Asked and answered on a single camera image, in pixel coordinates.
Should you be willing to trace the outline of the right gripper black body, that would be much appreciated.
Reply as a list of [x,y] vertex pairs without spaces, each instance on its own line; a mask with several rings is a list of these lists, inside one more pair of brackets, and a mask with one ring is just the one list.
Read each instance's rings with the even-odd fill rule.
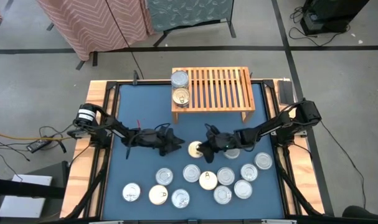
[[201,150],[207,151],[207,154],[204,155],[204,158],[206,162],[210,164],[213,162],[215,154],[217,154],[219,151],[225,152],[236,148],[238,148],[238,144],[233,138],[212,137],[207,140],[207,146],[201,147]]

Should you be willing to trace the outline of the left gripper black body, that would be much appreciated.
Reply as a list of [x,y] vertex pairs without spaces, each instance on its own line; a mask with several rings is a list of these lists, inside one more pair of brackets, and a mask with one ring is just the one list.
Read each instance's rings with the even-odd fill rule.
[[166,149],[165,132],[157,131],[155,129],[140,129],[129,140],[129,149],[136,146],[158,149],[160,156],[165,156],[168,153]]

